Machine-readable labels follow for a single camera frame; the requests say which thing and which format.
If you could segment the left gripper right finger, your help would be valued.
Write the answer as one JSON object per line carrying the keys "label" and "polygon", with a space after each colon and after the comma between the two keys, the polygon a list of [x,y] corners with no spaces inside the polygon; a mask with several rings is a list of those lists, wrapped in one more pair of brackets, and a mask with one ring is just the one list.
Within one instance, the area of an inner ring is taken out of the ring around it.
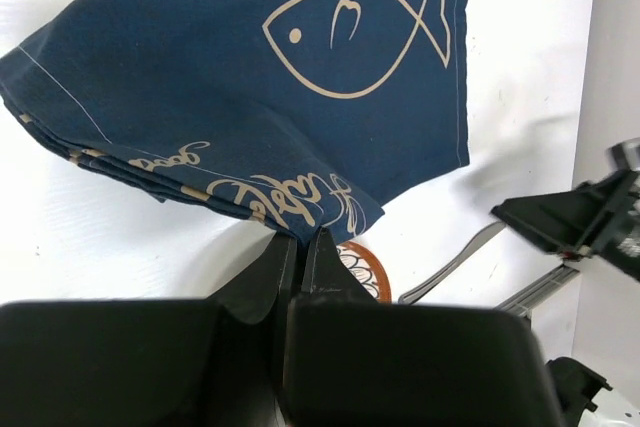
{"label": "left gripper right finger", "polygon": [[373,297],[340,260],[331,232],[325,228],[316,232],[308,246],[300,293],[313,299],[373,302]]}

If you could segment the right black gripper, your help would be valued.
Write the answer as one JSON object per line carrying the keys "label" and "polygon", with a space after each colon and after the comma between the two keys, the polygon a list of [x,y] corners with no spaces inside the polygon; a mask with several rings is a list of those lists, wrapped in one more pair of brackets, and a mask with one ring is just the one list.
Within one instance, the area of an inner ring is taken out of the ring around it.
{"label": "right black gripper", "polygon": [[547,254],[597,256],[639,281],[639,138],[607,150],[614,171],[552,194],[509,198],[491,214]]}

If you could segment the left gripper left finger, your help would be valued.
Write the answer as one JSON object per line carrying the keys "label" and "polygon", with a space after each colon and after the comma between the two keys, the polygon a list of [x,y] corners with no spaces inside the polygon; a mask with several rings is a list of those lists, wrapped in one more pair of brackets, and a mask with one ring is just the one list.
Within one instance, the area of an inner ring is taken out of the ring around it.
{"label": "left gripper left finger", "polygon": [[276,234],[264,252],[208,299],[233,319],[246,325],[261,323],[288,291],[296,274],[298,242]]}

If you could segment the floral ceramic plate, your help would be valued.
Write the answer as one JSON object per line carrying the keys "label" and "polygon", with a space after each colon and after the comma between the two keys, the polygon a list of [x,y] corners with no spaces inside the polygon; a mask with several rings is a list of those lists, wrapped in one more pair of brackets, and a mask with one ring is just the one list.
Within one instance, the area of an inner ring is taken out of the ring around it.
{"label": "floral ceramic plate", "polygon": [[378,258],[363,245],[348,241],[337,246],[339,258],[362,287],[378,302],[391,303],[386,271]]}

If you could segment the blue fish placemat cloth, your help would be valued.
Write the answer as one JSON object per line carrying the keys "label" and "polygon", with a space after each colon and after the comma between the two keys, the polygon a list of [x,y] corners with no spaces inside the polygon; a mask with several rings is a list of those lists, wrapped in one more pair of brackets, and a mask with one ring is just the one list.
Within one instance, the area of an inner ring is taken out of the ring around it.
{"label": "blue fish placemat cloth", "polygon": [[468,0],[74,0],[1,60],[44,148],[309,242],[469,162]]}

